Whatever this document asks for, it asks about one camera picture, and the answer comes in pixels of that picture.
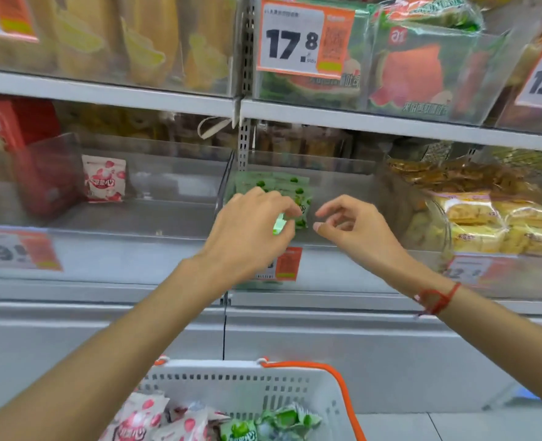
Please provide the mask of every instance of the tile floor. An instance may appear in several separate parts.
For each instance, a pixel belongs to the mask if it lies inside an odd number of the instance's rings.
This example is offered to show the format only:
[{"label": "tile floor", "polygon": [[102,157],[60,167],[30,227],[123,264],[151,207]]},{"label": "tile floor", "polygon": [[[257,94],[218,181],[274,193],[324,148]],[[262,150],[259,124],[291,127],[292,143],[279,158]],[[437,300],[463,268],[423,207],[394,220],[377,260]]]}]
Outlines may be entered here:
[{"label": "tile floor", "polygon": [[357,415],[368,441],[542,441],[542,407]]}]

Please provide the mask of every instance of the basket handle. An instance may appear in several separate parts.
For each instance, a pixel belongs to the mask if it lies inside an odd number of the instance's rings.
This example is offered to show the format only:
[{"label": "basket handle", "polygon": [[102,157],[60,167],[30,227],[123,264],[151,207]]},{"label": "basket handle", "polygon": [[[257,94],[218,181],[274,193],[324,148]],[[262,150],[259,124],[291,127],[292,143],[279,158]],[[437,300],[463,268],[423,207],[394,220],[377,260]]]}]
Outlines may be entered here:
[{"label": "basket handle", "polygon": [[350,395],[348,394],[348,388],[346,382],[340,375],[340,373],[334,369],[332,366],[325,363],[317,362],[269,362],[266,357],[259,359],[259,363],[263,368],[313,368],[317,370],[324,370],[330,373],[338,385],[340,386],[340,391],[342,393],[342,398],[344,399],[344,407],[350,420],[351,425],[353,426],[354,435],[357,438],[357,441],[367,441],[361,424],[358,423],[357,415],[353,409],[353,403],[350,402]]}]

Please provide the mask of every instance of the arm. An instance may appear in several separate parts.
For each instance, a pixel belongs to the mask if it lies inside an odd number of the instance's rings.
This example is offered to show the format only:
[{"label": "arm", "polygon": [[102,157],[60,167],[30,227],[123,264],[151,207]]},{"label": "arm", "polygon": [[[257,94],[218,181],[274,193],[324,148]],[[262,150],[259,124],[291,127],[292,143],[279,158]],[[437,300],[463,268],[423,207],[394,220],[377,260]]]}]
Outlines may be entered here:
[{"label": "arm", "polygon": [[290,198],[259,187],[218,214],[202,251],[128,314],[95,334],[0,409],[0,440],[97,441],[154,361],[206,306],[285,251],[301,214]]},{"label": "arm", "polygon": [[[413,298],[425,289],[448,293],[454,281],[413,259],[375,206],[341,196],[316,213],[314,229],[358,264]],[[493,363],[542,399],[542,326],[460,287],[438,317]]]}]

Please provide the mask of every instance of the white shopping basket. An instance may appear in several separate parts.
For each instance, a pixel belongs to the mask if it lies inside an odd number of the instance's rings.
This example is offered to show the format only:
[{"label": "white shopping basket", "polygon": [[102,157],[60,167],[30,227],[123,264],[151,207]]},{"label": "white shopping basket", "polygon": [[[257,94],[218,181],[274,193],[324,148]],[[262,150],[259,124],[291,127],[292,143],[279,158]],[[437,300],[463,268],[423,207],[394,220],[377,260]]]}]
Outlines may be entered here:
[{"label": "white shopping basket", "polygon": [[199,401],[243,420],[298,402],[322,417],[310,440],[366,441],[342,376],[321,363],[161,358],[139,390],[161,390],[174,406]]}]

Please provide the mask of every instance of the person's right arm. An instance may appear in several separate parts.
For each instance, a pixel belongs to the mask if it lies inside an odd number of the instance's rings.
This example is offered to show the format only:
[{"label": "person's right arm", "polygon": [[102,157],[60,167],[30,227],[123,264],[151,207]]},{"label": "person's right arm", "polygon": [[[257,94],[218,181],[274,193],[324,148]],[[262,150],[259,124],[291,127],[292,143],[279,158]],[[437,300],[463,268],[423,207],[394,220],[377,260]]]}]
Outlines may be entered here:
[{"label": "person's right arm", "polygon": [[[326,219],[314,224],[316,232],[405,296],[413,299],[426,289],[446,294],[455,286],[412,258],[375,206],[341,196],[316,216]],[[432,296],[427,305],[437,300]],[[542,400],[542,326],[464,286],[438,317]]]}]

